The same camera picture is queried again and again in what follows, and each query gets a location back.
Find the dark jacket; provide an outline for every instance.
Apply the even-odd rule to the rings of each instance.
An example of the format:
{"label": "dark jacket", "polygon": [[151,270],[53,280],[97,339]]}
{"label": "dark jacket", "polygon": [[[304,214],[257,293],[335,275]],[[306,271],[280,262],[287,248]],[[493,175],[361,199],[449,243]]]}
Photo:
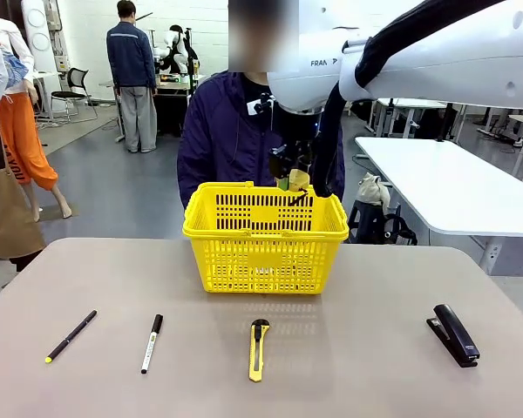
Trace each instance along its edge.
{"label": "dark jacket", "polygon": [[[282,139],[269,127],[261,130],[248,115],[237,72],[222,72],[203,83],[188,108],[178,155],[182,205],[198,185],[208,181],[254,181],[275,185],[269,172],[269,151]],[[339,138],[336,195],[344,191],[343,141]]]}
{"label": "dark jacket", "polygon": [[106,50],[116,87],[157,86],[153,53],[145,32],[120,22],[107,32]]}

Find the plastic basket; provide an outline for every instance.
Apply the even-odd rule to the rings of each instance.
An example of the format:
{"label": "plastic basket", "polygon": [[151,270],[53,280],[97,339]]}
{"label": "plastic basket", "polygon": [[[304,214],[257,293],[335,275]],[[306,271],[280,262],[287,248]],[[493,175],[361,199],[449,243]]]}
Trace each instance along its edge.
{"label": "plastic basket", "polygon": [[184,234],[213,293],[321,293],[349,236],[336,196],[247,183],[205,183],[190,199]]}

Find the chair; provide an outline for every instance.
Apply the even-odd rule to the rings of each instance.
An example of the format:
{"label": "chair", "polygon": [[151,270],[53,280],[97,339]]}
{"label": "chair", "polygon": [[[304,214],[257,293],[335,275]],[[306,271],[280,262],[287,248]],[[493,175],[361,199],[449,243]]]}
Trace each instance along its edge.
{"label": "chair", "polygon": [[355,200],[349,216],[349,238],[351,244],[383,244],[385,217],[381,205],[371,205]]}
{"label": "chair", "polygon": [[[51,94],[52,100],[61,100],[65,102],[66,107],[66,117],[68,118],[68,123],[71,123],[70,116],[76,116],[79,114],[78,110],[78,102],[85,100],[87,104],[93,109],[95,112],[95,118],[88,118],[83,120],[77,120],[75,122],[87,122],[90,120],[95,120],[98,118],[97,110],[95,109],[95,106],[93,106],[90,102],[91,96],[87,92],[87,89],[85,88],[85,76],[87,75],[89,71],[82,71],[78,70],[77,68],[72,68],[68,71],[68,86],[70,87],[70,91],[54,91]],[[79,89],[83,89],[85,94],[76,93],[72,89],[76,87]],[[74,104],[74,107],[76,109],[76,113],[70,114],[70,105]]]}

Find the orange pants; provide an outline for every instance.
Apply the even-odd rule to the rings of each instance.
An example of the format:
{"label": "orange pants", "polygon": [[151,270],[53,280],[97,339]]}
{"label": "orange pants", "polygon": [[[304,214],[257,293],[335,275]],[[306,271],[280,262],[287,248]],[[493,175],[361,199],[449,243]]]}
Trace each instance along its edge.
{"label": "orange pants", "polygon": [[33,179],[40,187],[51,190],[58,175],[44,155],[27,93],[10,94],[0,100],[0,133],[17,182],[26,185]]}

